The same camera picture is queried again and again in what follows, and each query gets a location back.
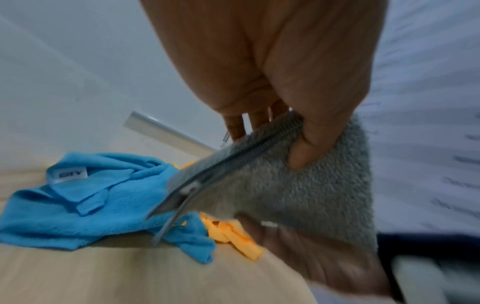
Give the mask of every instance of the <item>blue microfiber cloth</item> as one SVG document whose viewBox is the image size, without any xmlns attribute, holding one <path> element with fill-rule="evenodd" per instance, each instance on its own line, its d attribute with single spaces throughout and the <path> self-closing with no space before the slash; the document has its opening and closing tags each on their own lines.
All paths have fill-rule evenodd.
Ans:
<svg viewBox="0 0 480 304">
<path fill-rule="evenodd" d="M 78 173 L 81 178 L 63 181 L 59 172 L 71 168 L 76 168 L 72 174 Z M 107 235 L 141 230 L 155 234 L 171 213 L 149 220 L 146 216 L 166 197 L 167 180 L 177 171 L 153 157 L 68 153 L 47 169 L 47 185 L 11 196 L 0 217 L 0 241 L 74 250 Z M 179 219 L 165 241 L 199 262 L 212 261 L 215 241 L 208 237 L 196 212 Z"/>
</svg>

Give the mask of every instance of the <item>hand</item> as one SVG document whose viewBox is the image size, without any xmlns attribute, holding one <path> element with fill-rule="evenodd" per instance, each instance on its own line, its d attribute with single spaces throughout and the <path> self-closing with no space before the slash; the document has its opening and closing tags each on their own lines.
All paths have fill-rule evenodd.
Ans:
<svg viewBox="0 0 480 304">
<path fill-rule="evenodd" d="M 246 216 L 237 219 L 255 242 L 306 279 L 345 293 L 390 295 L 387 276 L 373 253 L 285 227 L 265 227 Z"/>
<path fill-rule="evenodd" d="M 289 166 L 327 153 L 370 88 L 387 0 L 140 0 L 193 92 L 234 140 L 292 107 Z"/>
</svg>

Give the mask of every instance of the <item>gray towel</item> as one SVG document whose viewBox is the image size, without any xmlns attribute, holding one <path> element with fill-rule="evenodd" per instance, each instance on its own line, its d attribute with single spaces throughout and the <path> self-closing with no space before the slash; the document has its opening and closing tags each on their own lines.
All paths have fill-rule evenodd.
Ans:
<svg viewBox="0 0 480 304">
<path fill-rule="evenodd" d="M 178 191 L 215 166 L 221 178 L 197 184 L 183 212 L 203 211 L 221 219 L 243 212 L 258 221 L 376 251 L 369 149 L 359 119 L 351 119 L 326 156 L 292 171 L 287 167 L 289 148 L 301 131 L 302 119 L 289 112 L 181 170 L 170 179 L 168 190 Z M 233 155 L 240 157 L 225 161 Z"/>
</svg>

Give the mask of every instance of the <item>blue fabric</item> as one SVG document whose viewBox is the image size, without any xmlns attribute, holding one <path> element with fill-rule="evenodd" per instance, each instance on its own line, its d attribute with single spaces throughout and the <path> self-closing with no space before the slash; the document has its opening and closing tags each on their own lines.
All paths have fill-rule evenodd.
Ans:
<svg viewBox="0 0 480 304">
<path fill-rule="evenodd" d="M 55 170 L 74 167 L 86 167 L 88 178 L 54 183 Z M 0 241 L 74 250 L 107 235 L 155 234 L 171 213 L 146 220 L 147 213 L 165 199 L 166 182 L 177 171 L 153 157 L 69 153 L 46 171 L 47 185 L 17 191 L 8 200 L 0 217 Z M 209 263 L 215 241 L 207 235 L 195 212 L 179 219 L 165 240 Z"/>
</svg>

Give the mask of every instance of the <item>wooden table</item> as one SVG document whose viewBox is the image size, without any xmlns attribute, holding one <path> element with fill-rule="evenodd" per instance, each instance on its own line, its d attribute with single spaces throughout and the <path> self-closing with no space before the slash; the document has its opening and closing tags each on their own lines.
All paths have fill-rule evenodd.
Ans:
<svg viewBox="0 0 480 304">
<path fill-rule="evenodd" d="M 44 171 L 0 173 L 0 208 Z M 61 251 L 0 244 L 0 302 L 23 304 L 316 303 L 306 282 L 266 251 L 250 261 L 228 244 L 200 264 L 178 248 L 133 233 Z"/>
</svg>

